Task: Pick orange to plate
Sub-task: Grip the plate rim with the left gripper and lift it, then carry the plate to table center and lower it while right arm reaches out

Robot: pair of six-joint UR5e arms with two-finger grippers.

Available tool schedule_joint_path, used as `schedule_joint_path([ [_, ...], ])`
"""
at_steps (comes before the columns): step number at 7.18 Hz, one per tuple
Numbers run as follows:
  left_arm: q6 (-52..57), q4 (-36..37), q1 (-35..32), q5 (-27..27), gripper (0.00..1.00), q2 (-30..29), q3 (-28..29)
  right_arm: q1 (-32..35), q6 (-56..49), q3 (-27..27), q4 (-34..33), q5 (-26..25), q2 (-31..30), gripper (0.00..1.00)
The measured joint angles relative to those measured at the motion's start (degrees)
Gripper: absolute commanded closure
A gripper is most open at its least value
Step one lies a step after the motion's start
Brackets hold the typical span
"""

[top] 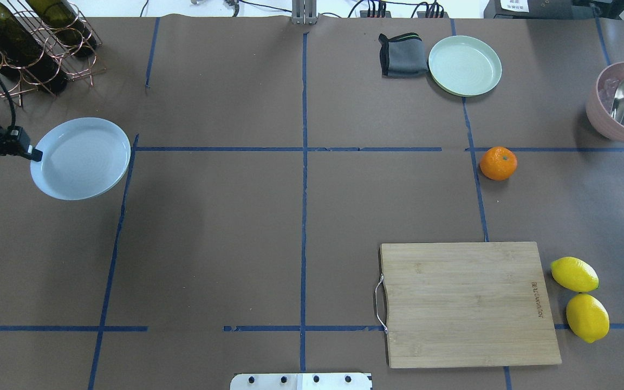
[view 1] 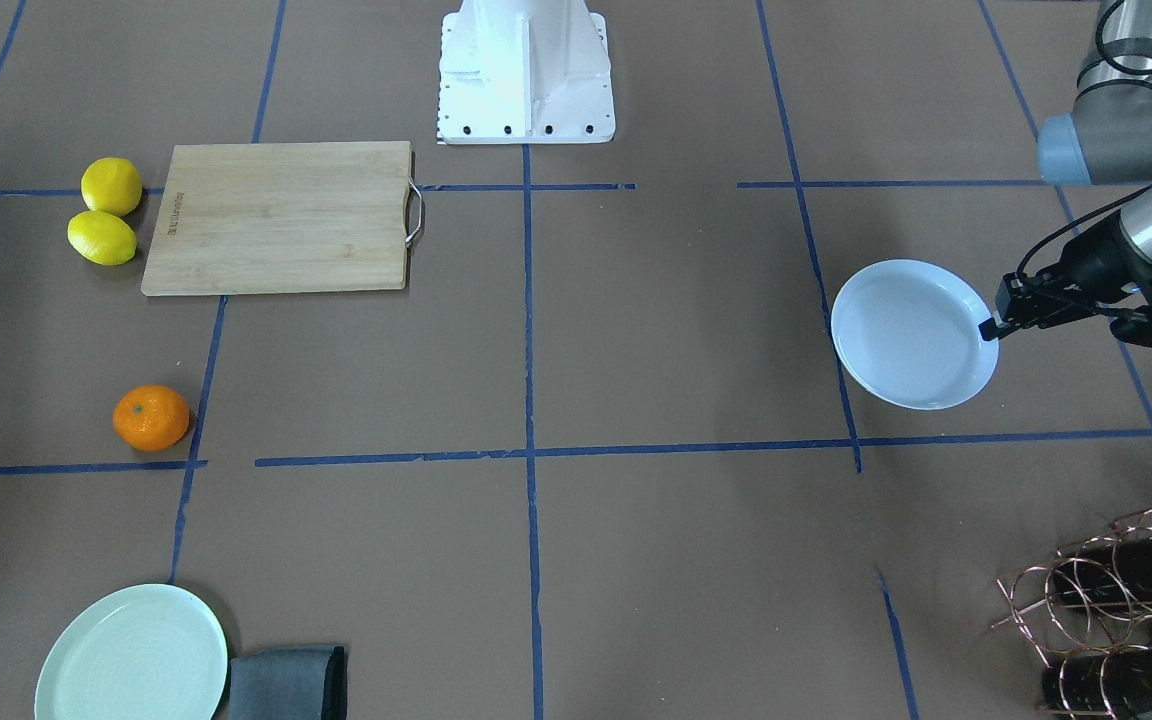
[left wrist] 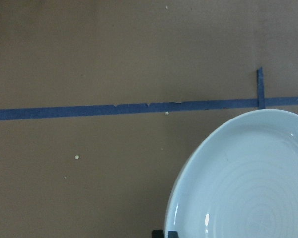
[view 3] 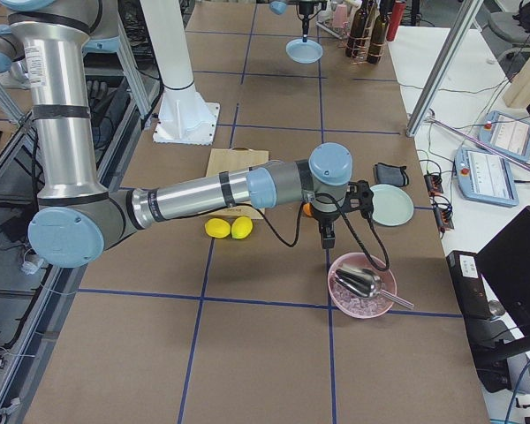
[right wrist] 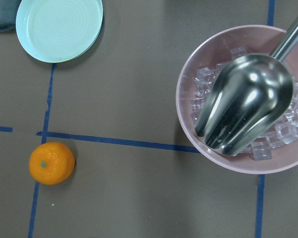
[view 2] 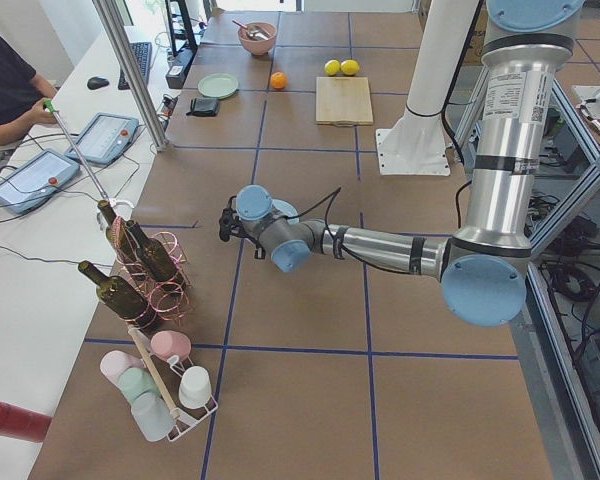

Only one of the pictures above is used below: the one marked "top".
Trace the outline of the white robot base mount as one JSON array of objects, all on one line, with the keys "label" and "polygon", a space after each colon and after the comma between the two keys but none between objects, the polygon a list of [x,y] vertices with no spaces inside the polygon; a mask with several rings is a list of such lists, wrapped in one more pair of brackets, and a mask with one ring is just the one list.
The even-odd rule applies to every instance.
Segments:
[{"label": "white robot base mount", "polygon": [[369,373],[243,373],[230,389],[372,389]]}]

